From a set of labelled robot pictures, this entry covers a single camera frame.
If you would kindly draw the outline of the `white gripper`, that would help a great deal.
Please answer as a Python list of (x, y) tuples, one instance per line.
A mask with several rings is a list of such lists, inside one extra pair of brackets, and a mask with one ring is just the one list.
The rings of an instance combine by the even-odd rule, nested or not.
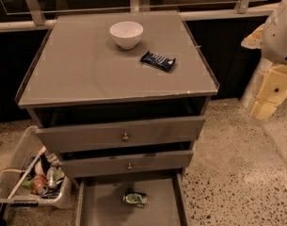
[[(262, 47), (263, 27), (264, 24), (260, 25), (251, 34), (245, 37), (241, 41), (241, 46), (247, 49), (260, 49)], [(266, 121), (276, 112), (277, 108), (275, 105), (281, 105), (286, 98), (287, 66), (278, 65), (271, 68), (264, 75), (264, 101), (256, 101), (254, 103), (250, 116), (259, 121)]]

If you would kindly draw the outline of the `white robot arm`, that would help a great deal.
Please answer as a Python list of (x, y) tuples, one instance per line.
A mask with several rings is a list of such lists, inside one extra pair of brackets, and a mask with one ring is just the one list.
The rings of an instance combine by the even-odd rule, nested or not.
[(262, 58), (272, 63), (263, 73), (250, 110), (252, 118), (268, 120), (287, 98), (287, 0), (282, 0), (265, 23), (242, 40), (241, 46), (260, 49)]

